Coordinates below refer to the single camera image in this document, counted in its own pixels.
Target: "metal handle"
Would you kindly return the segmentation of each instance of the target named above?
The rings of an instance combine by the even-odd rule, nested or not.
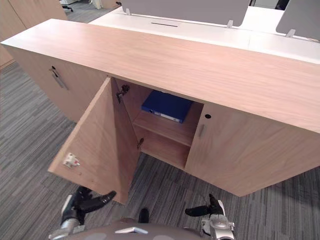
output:
[[[63,89],[64,86],[63,86],[62,83],[60,82],[60,79],[59,79],[55,74],[52,74],[52,77],[54,78],[54,80],[56,81],[56,83],[59,84],[59,86]]]
[[[64,81],[59,77],[59,74],[58,74],[56,68],[54,66],[51,66],[51,69],[49,69],[49,70],[53,73],[52,76],[53,76],[54,80],[59,84],[59,86],[68,91],[69,88],[64,83]]]
[[[203,136],[203,134],[205,134],[206,128],[207,128],[206,125],[202,124],[202,126],[200,127],[200,130],[199,130],[199,138],[201,138]]]

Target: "blue binder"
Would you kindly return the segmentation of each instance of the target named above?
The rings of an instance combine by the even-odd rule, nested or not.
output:
[[[192,103],[188,99],[153,90],[141,109],[182,124]]]

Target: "cabinet top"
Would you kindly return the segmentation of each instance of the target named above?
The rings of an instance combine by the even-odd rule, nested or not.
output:
[[[319,64],[57,19],[2,44],[320,133]]]

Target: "door hinge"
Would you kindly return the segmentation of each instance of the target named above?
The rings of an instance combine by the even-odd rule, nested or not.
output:
[[[141,148],[141,145],[144,143],[144,140],[145,140],[144,138],[141,138],[141,139],[140,139],[140,141],[138,142],[138,144],[137,144],[137,146],[136,146],[137,149],[140,149],[140,148]]]
[[[116,98],[118,99],[119,103],[121,103],[121,98],[126,95],[126,93],[129,91],[130,87],[128,85],[122,85],[121,92],[117,92]]]
[[[63,165],[67,166],[68,168],[73,168],[73,167],[77,167],[80,165],[79,160],[77,159],[77,157],[72,154],[71,152],[68,153],[68,155],[65,157],[64,161],[63,161]]]

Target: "wooden cupboard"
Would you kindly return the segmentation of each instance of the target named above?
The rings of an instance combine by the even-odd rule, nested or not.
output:
[[[26,30],[8,0],[0,0],[0,41]],[[13,61],[8,51],[0,46],[0,66],[5,67]]]
[[[67,20],[58,0],[0,0],[0,42],[48,19]],[[0,46],[0,68],[13,61]]]
[[[320,165],[317,64],[54,19],[2,44],[78,120],[49,171],[121,203],[139,152],[237,196]],[[153,89],[194,101],[184,123],[141,111]]]

